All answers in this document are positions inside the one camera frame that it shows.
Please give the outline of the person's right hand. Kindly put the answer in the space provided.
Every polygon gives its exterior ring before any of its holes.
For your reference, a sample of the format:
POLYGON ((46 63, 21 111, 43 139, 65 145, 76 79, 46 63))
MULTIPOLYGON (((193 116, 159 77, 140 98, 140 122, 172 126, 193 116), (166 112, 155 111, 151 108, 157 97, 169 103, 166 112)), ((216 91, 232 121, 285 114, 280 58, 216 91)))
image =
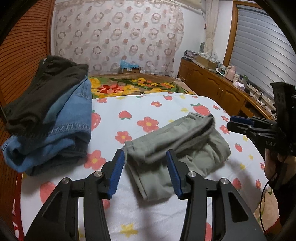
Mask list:
POLYGON ((269 149, 265 149, 265 168, 264 173, 268 180, 275 177, 276 167, 278 162, 284 163, 287 168, 280 171, 280 175, 283 175, 282 184, 287 183, 295 174, 295 157, 294 156, 281 156, 269 149))

